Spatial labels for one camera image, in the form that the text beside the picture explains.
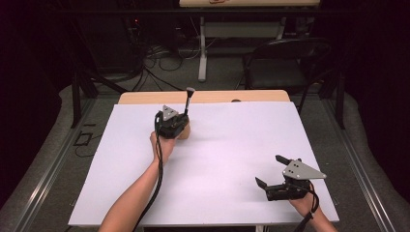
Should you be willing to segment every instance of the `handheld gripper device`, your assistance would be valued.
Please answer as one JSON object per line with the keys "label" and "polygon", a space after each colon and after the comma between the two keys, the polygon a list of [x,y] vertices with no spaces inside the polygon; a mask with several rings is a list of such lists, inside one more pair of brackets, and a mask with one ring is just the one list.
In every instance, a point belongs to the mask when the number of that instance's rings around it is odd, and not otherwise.
{"label": "handheld gripper device", "polygon": [[184,113],[180,114],[175,109],[164,105],[162,111],[156,115],[155,127],[158,134],[164,138],[175,138],[180,135],[179,139],[187,139],[190,136],[190,117],[188,109],[190,98],[195,90],[187,88],[187,102]]}
{"label": "handheld gripper device", "polygon": [[294,230],[294,232],[302,232],[319,207],[319,196],[314,191],[314,186],[310,182],[310,179],[325,179],[327,176],[326,174],[302,163],[301,159],[292,160],[282,156],[276,156],[276,158],[278,162],[287,165],[282,171],[284,177],[283,184],[268,186],[257,177],[255,178],[256,184],[261,189],[265,190],[269,201],[301,199],[308,193],[313,195],[310,212],[305,215],[304,219]]}

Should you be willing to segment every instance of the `floor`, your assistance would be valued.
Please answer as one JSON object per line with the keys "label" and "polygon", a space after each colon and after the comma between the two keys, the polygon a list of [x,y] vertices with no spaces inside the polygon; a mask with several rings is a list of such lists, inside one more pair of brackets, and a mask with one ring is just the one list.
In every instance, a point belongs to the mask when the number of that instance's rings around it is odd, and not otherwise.
{"label": "floor", "polygon": [[[151,62],[151,70],[162,80],[176,86],[190,86],[196,90],[233,90],[242,75],[240,59],[237,57],[210,57],[208,79],[204,83],[199,83],[196,79],[196,58],[183,60],[181,66],[177,57],[146,62]],[[141,82],[138,82],[136,77],[118,84],[138,91],[173,90],[163,82],[157,80],[159,83],[156,83],[155,78],[145,74],[141,76]],[[25,177],[2,208],[1,231],[97,230],[70,228],[67,225],[70,209],[75,203],[73,195],[78,194],[83,183],[78,180],[85,178],[93,151],[98,147],[98,138],[96,137],[96,142],[90,147],[81,149],[74,148],[73,142],[81,130],[91,131],[94,135],[102,134],[110,107],[119,99],[119,95],[109,88],[99,83],[96,83],[96,86],[100,95],[96,100],[82,99],[84,115],[80,126],[74,129],[71,129],[71,87],[60,93],[63,99],[60,115]],[[340,130],[333,118],[332,99],[319,100],[316,95],[311,94],[306,111],[301,115],[313,151],[315,154],[322,154],[317,155],[321,168],[338,175],[336,181],[328,183],[340,215],[337,228],[339,231],[410,231],[410,206],[395,192],[372,157],[366,145],[366,134],[361,125],[357,105],[348,95],[344,109],[346,130]],[[70,183],[70,187],[67,188],[64,183]],[[294,225],[276,226],[272,229],[289,231],[292,228]]]}

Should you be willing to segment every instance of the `white tabletop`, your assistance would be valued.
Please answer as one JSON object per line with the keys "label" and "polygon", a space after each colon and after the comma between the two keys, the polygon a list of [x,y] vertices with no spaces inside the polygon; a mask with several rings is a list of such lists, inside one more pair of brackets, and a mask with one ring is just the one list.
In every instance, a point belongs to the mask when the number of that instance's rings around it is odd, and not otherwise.
{"label": "white tabletop", "polygon": [[[183,104],[168,106],[183,111]],[[162,104],[115,105],[74,207],[70,225],[98,226],[152,160],[149,134]],[[293,102],[192,103],[191,134],[178,141],[160,193],[141,226],[256,225],[300,222],[287,201],[268,201],[255,177],[283,182],[275,155],[318,169]],[[326,184],[313,181],[321,207],[338,221]]]}

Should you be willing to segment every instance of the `black cable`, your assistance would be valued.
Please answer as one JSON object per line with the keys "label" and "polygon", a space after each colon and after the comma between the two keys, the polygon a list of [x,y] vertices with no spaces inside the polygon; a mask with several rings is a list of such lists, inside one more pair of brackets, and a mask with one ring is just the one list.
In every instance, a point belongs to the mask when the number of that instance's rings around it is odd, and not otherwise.
{"label": "black cable", "polygon": [[316,210],[319,208],[319,196],[316,194],[316,192],[314,191],[314,186],[311,183],[311,181],[309,181],[311,188],[312,189],[307,189],[307,188],[301,188],[295,185],[290,185],[291,187],[294,187],[296,189],[301,189],[301,190],[305,190],[308,193],[313,195],[313,200],[311,202],[311,210],[309,213],[307,213],[307,215],[305,215],[304,219],[299,223],[298,227],[296,227],[296,229],[294,230],[294,232],[302,232],[305,230],[305,227],[307,225],[307,223],[313,218],[314,213],[316,212]]}
{"label": "black cable", "polygon": [[160,114],[157,113],[155,116],[155,133],[157,137],[157,143],[156,143],[156,153],[158,156],[158,159],[160,160],[158,164],[158,170],[159,170],[159,176],[157,180],[157,186],[154,190],[154,193],[148,202],[147,206],[145,207],[144,211],[142,211],[141,216],[139,217],[138,221],[135,224],[135,227],[133,228],[132,231],[136,229],[138,226],[139,222],[141,222],[142,218],[144,218],[145,214],[148,212],[148,210],[151,208],[152,204],[154,203],[155,199],[157,198],[158,193],[160,192],[161,188],[161,183],[162,183],[162,176],[163,176],[163,163],[162,163],[162,148],[161,148],[161,143],[160,143],[160,128],[161,128],[161,123],[160,123]]}
{"label": "black cable", "polygon": [[[123,77],[110,78],[108,76],[105,76],[105,79],[109,79],[109,81],[111,81],[112,83],[119,83],[119,82],[124,82],[124,81],[127,81],[127,80],[134,79],[136,76],[138,76],[138,73],[140,73],[140,72],[141,72],[140,70],[134,70],[134,71],[128,73],[126,76],[123,76]],[[93,82],[94,83],[102,83],[102,82],[100,82],[99,80],[96,80],[96,79],[93,79]]]}
{"label": "black cable", "polygon": [[184,91],[183,89],[178,88],[178,87],[176,87],[175,85],[173,85],[173,84],[171,84],[171,83],[169,83],[169,82],[166,82],[166,81],[160,79],[159,77],[157,77],[156,75],[154,75],[154,74],[153,74],[150,70],[148,70],[147,68],[144,67],[144,69],[145,69],[145,71],[148,72],[152,77],[154,77],[155,79],[159,80],[160,82],[165,83],[165,84],[171,86],[172,88],[174,88],[174,89],[176,89],[176,90]]}
{"label": "black cable", "polygon": [[139,83],[141,82],[143,75],[144,75],[144,69],[141,70],[141,74],[139,75],[139,79],[138,79],[138,81],[136,81],[136,84],[132,87],[131,92],[134,92],[134,91],[135,91],[135,88],[136,88],[136,86],[138,86]]}
{"label": "black cable", "polygon": [[181,55],[178,55],[178,58],[179,58],[179,64],[178,64],[178,66],[177,66],[177,68],[174,68],[174,69],[165,69],[163,66],[162,66],[162,64],[161,64],[161,58],[160,58],[160,61],[159,61],[159,63],[158,63],[158,65],[159,65],[159,67],[160,67],[160,69],[162,69],[162,70],[164,70],[164,71],[169,71],[169,72],[171,72],[171,71],[177,71],[177,70],[179,70],[181,67],[182,67],[182,64],[184,63],[184,58],[181,56]]}
{"label": "black cable", "polygon": [[192,44],[192,49],[190,50],[190,54],[187,56],[181,55],[181,51],[178,49],[178,54],[184,59],[184,60],[189,60],[195,58],[198,54],[200,53],[200,45],[198,46],[198,49],[196,49],[196,43]]}
{"label": "black cable", "polygon": [[147,79],[148,79],[148,75],[149,75],[149,73],[147,73],[147,74],[145,75],[144,81],[142,81],[142,84],[139,86],[139,88],[138,88],[138,90],[136,90],[136,92],[141,91],[142,86],[144,86],[145,82],[146,82]]}
{"label": "black cable", "polygon": [[[103,136],[103,135],[100,134],[100,135],[97,135],[97,136],[95,136],[95,137],[92,137],[92,138],[90,139],[90,141],[93,140],[93,139],[95,139],[95,138],[101,137],[101,136]],[[86,156],[80,155],[80,154],[77,152],[78,148],[80,148],[80,147],[82,147],[82,146],[78,146],[78,147],[76,147],[75,150],[74,150],[76,156],[78,156],[78,157],[80,157],[80,158],[89,158],[89,157],[93,157],[93,156],[95,155],[95,154],[93,154],[93,155],[86,155]]]}
{"label": "black cable", "polygon": [[71,230],[72,228],[73,228],[72,226],[69,226],[69,227],[67,227],[67,229],[64,230],[64,232],[68,232],[68,231]]}
{"label": "black cable", "polygon": [[154,83],[157,85],[157,87],[161,90],[161,91],[163,91],[163,89],[161,88],[161,86],[158,84],[158,82],[155,80],[155,78],[154,77],[152,77],[152,79],[154,80]]}
{"label": "black cable", "polygon": [[169,54],[169,50],[160,45],[157,48],[153,48],[152,46],[150,46],[149,50],[150,52],[146,55],[146,57],[151,60],[157,60],[164,57],[164,54]]}
{"label": "black cable", "polygon": [[148,65],[146,64],[146,62],[144,62],[144,66],[145,66],[146,68],[148,68],[148,69],[154,68],[155,65],[157,64],[157,59],[154,59],[154,58],[147,58],[147,59],[149,59],[150,61],[152,61],[153,64],[152,64],[151,66],[148,66]]}

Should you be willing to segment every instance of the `white desk leg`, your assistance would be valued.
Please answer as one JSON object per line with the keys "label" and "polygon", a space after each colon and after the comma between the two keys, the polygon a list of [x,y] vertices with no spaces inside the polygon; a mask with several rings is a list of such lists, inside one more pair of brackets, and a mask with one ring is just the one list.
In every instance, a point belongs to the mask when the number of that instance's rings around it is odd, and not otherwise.
{"label": "white desk leg", "polygon": [[280,23],[279,23],[279,30],[278,30],[277,40],[282,39],[285,24],[286,24],[286,17],[283,17],[280,20]]}
{"label": "white desk leg", "polygon": [[264,232],[265,225],[256,225],[255,232]]}
{"label": "white desk leg", "polygon": [[200,21],[200,40],[201,40],[201,58],[199,61],[199,75],[198,75],[198,81],[199,82],[205,82],[206,80],[206,46],[205,46],[205,22],[204,22],[204,17],[201,17]]}

